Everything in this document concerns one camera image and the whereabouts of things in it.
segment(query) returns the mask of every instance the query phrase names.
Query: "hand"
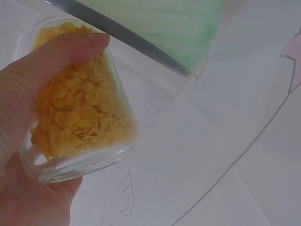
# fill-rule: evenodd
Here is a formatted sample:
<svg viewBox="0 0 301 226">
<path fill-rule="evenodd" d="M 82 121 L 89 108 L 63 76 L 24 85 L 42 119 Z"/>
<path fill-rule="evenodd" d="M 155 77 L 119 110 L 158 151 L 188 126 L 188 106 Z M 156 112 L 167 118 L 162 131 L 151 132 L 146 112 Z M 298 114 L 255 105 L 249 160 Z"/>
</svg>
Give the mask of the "hand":
<svg viewBox="0 0 301 226">
<path fill-rule="evenodd" d="M 0 225 L 68 226 L 81 178 L 43 185 L 24 172 L 16 153 L 38 93 L 58 73 L 92 59 L 106 34 L 62 34 L 0 71 Z"/>
</svg>

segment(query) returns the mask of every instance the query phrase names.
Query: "finger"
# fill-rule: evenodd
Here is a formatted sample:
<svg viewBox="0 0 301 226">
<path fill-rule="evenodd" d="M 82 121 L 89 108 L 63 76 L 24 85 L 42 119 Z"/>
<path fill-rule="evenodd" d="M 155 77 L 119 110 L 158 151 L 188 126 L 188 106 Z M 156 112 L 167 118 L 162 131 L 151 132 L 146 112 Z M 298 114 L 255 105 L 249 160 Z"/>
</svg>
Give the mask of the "finger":
<svg viewBox="0 0 301 226">
<path fill-rule="evenodd" d="M 81 185 L 82 178 L 77 178 L 74 180 L 69 180 L 63 183 L 58 184 L 53 188 L 53 190 L 60 195 L 68 205 L 71 206 L 71 203 L 79 190 Z"/>
<path fill-rule="evenodd" d="M 41 45 L 32 53 L 13 62 L 5 72 L 22 75 L 38 92 L 58 73 L 72 64 L 86 62 L 104 51 L 110 37 L 104 33 L 61 34 Z"/>
</svg>

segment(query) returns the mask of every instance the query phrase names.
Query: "printed drawing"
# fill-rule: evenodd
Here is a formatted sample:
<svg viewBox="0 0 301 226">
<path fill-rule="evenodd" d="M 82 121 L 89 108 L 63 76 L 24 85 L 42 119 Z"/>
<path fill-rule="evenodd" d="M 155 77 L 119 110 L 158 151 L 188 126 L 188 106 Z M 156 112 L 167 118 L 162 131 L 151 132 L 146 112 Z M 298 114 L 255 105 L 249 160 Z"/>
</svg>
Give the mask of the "printed drawing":
<svg viewBox="0 0 301 226">
<path fill-rule="evenodd" d="M 284 48 L 280 57 L 285 57 L 294 62 L 293 72 L 291 76 L 291 83 L 288 89 L 288 94 L 279 106 L 279 108 L 272 115 L 268 123 L 263 127 L 260 133 L 250 143 L 250 145 L 244 150 L 244 152 L 226 169 L 226 171 L 216 180 L 216 182 L 200 197 L 186 212 L 184 212 L 171 226 L 177 225 L 190 211 L 192 211 L 210 192 L 211 190 L 224 178 L 224 176 L 230 171 L 230 169 L 248 152 L 251 146 L 257 141 L 265 129 L 271 124 L 278 112 L 284 106 L 289 96 L 299 87 L 301 84 L 301 29 L 294 35 L 292 40 Z M 112 192 L 116 198 L 109 198 L 110 202 L 105 202 L 103 207 L 101 221 L 98 226 L 113 226 L 117 219 L 121 216 L 126 217 L 132 210 L 135 202 L 133 194 L 132 176 L 130 169 L 128 174 L 120 183 L 114 187 L 115 191 Z"/>
<path fill-rule="evenodd" d="M 261 134 L 265 131 L 265 129 L 270 125 L 273 119 L 276 117 L 278 112 L 284 106 L 285 102 L 289 98 L 289 96 L 299 87 L 301 84 L 301 29 L 300 31 L 294 35 L 292 40 L 288 43 L 288 45 L 284 48 L 280 57 L 285 57 L 294 62 L 293 72 L 291 76 L 291 83 L 288 89 L 288 94 L 285 99 L 276 110 L 276 112 L 272 115 L 271 119 L 268 123 L 263 127 L 260 133 L 255 137 L 255 139 L 250 143 L 250 145 L 244 150 L 244 152 L 226 169 L 226 171 L 217 179 L 217 181 L 200 197 L 194 204 L 191 206 L 185 213 L 183 213 L 171 226 L 175 226 L 179 221 L 181 221 L 190 211 L 192 211 L 209 193 L 210 191 L 224 178 L 224 176 L 229 172 L 229 170 L 248 152 L 248 150 L 252 147 L 252 145 L 257 141 L 257 139 L 261 136 Z"/>
<path fill-rule="evenodd" d="M 282 51 L 280 57 L 286 57 L 294 62 L 289 93 L 292 93 L 301 83 L 301 29 Z"/>
<path fill-rule="evenodd" d="M 110 190 L 109 196 L 104 196 L 104 207 L 101 211 L 101 221 L 97 226 L 112 226 L 119 217 L 126 217 L 135 202 L 133 194 L 131 168 L 120 182 Z"/>
</svg>

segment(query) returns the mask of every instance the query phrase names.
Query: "cornflakes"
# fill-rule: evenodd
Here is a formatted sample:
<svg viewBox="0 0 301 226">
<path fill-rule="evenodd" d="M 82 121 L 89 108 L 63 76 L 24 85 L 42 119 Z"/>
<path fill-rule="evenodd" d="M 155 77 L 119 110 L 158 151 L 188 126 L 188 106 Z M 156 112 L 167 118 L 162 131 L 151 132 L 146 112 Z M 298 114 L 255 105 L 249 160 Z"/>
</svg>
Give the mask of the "cornflakes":
<svg viewBox="0 0 301 226">
<path fill-rule="evenodd" d="M 42 28 L 33 49 L 61 33 L 87 34 L 93 30 L 65 23 Z M 59 73 L 39 94 L 38 124 L 32 143 L 48 161 L 133 141 L 136 127 L 118 95 L 104 54 Z"/>
</svg>

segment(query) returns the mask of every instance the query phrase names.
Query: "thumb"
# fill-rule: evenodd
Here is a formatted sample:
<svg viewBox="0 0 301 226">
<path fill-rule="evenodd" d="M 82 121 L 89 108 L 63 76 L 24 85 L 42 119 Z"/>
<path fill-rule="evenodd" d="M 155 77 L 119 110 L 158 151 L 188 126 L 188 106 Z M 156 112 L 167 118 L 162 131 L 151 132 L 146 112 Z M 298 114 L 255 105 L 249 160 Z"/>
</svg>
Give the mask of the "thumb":
<svg viewBox="0 0 301 226">
<path fill-rule="evenodd" d="M 41 89 L 65 68 L 102 52 L 109 41 L 107 34 L 61 34 L 0 71 L 0 170 L 19 148 Z"/>
<path fill-rule="evenodd" d="M 74 180 L 68 180 L 56 185 L 53 190 L 61 196 L 65 202 L 71 206 L 71 203 L 79 190 L 82 178 L 76 178 Z"/>
</svg>

